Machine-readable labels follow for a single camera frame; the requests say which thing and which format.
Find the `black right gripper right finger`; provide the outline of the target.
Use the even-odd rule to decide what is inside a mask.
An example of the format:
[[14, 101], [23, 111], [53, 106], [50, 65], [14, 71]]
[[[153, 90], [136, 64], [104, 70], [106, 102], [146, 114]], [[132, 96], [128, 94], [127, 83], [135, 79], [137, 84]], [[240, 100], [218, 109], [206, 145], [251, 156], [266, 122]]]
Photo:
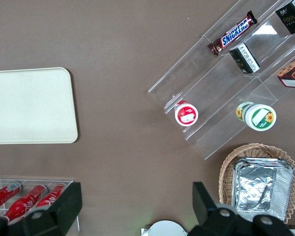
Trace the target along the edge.
[[198, 220], [190, 236], [234, 236], [237, 216], [230, 209], [218, 208], [202, 182], [194, 182], [192, 205]]

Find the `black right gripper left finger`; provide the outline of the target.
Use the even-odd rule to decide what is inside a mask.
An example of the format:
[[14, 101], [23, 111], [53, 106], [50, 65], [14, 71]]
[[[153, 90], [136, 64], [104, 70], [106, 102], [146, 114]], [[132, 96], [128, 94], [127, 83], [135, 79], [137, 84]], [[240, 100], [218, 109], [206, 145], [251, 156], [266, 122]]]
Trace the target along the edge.
[[81, 184], [70, 184], [48, 208], [34, 210], [21, 221], [26, 236], [64, 236], [82, 209]]

